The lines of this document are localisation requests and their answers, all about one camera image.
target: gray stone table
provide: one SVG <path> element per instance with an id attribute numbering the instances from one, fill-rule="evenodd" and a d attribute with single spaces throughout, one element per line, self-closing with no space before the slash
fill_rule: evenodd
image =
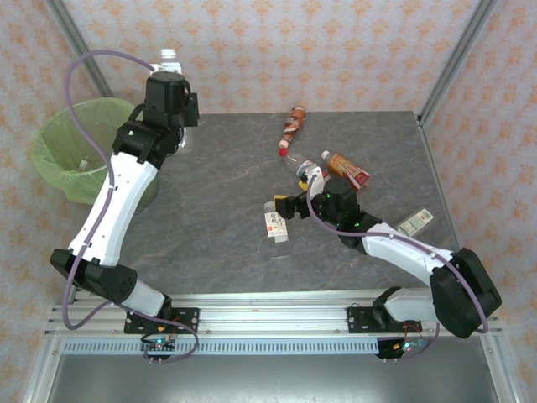
<path id="1" fill-rule="evenodd" d="M 134 217 L 121 262 L 166 293 L 422 286 L 311 219 L 288 222 L 289 242 L 267 237 L 263 204 L 300 193 L 278 157 L 286 118 L 203 116 L 193 151 L 164 163 L 158 197 Z M 358 196 L 362 209 L 395 226 L 425 207 L 435 219 L 417 238 L 455 248 L 413 113 L 308 113 L 290 149 L 321 164 L 325 149 L 344 154 L 372 176 Z"/>

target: plastic trash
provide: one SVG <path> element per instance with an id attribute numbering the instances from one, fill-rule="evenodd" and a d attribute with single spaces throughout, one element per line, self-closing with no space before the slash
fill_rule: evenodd
<path id="1" fill-rule="evenodd" d="M 134 109 L 130 102 L 117 98 L 97 98 L 74 106 L 82 126 L 112 155 L 117 129 Z M 72 202 L 93 204 L 107 176 L 100 155 L 78 131 L 67 109 L 50 118 L 38 132 L 31 158 L 37 171 L 53 187 L 65 192 Z M 159 178 L 143 194 L 137 211 L 157 196 Z"/>

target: floral wallpaper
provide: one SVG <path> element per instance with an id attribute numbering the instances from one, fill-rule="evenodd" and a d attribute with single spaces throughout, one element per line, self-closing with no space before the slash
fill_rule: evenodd
<path id="1" fill-rule="evenodd" d="M 178 51 L 203 113 L 414 110 L 478 0 L 66 0 L 92 49 Z M 98 61 L 117 97 L 145 72 Z"/>
<path id="2" fill-rule="evenodd" d="M 40 125 L 65 107 L 74 54 L 43 0 L 10 3 L 0 8 L 0 401 L 19 403 L 65 283 L 51 251 L 69 243 L 86 208 L 48 186 L 29 158 Z M 84 73 L 74 81 L 75 100 L 96 96 Z"/>
<path id="3" fill-rule="evenodd" d="M 427 127 L 462 243 L 503 297 L 516 371 L 537 401 L 537 3 L 500 0 Z"/>

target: vent grille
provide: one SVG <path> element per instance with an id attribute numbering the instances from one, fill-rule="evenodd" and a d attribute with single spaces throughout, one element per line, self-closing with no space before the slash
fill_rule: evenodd
<path id="1" fill-rule="evenodd" d="M 193 342 L 175 340 L 175 350 L 158 349 L 151 353 L 183 354 Z M 65 340 L 67 355 L 138 355 L 143 343 L 136 339 Z M 376 338 L 294 338 L 294 339 L 200 339 L 196 355 L 332 355 L 378 353 Z"/>

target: green trash bag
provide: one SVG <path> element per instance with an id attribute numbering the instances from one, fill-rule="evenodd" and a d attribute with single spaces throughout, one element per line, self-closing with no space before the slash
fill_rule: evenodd
<path id="1" fill-rule="evenodd" d="M 101 148 L 112 155 L 116 132 L 134 105 L 117 98 L 97 98 L 74 106 L 82 126 Z M 37 171 L 72 202 L 93 204 L 107 176 L 101 156 L 78 131 L 67 109 L 50 118 L 34 141 L 31 158 Z M 159 188 L 155 178 L 143 194 L 137 211 L 147 207 Z"/>

